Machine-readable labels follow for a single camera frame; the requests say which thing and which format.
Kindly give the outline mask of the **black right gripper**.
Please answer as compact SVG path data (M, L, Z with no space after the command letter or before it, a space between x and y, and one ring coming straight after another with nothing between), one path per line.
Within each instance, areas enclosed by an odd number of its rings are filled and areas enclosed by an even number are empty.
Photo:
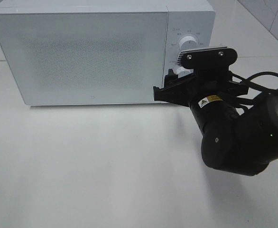
M227 69L195 70L182 77L169 69L164 87L153 87L154 101L187 105L202 135L232 135L240 117L234 99L247 92L248 87L234 82Z

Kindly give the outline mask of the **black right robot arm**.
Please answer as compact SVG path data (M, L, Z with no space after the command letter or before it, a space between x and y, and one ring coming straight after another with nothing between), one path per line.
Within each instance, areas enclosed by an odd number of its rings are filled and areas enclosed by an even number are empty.
M202 133L207 167L254 176L278 159L278 89L223 70L195 70L154 87L154 99L189 107Z

